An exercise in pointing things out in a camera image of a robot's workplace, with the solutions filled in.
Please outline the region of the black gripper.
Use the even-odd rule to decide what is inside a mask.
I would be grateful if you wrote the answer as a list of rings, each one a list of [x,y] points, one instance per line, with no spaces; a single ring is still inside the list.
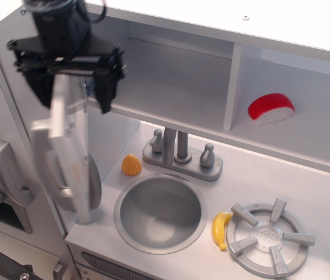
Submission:
[[[90,75],[101,111],[108,113],[118,80],[127,70],[123,48],[92,32],[92,25],[101,22],[107,10],[95,17],[85,8],[30,8],[29,12],[37,35],[11,40],[7,48],[15,53],[16,67],[40,103],[51,107],[53,75]]]

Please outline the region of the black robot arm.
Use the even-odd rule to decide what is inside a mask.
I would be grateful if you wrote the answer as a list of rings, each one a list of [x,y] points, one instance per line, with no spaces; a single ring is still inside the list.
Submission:
[[[25,77],[41,104],[49,108],[56,75],[91,76],[102,113],[111,110],[117,83],[126,75],[124,50],[118,44],[98,38],[92,24],[101,14],[89,17],[84,1],[25,1],[38,35],[11,40],[7,48],[15,53],[15,66]]]

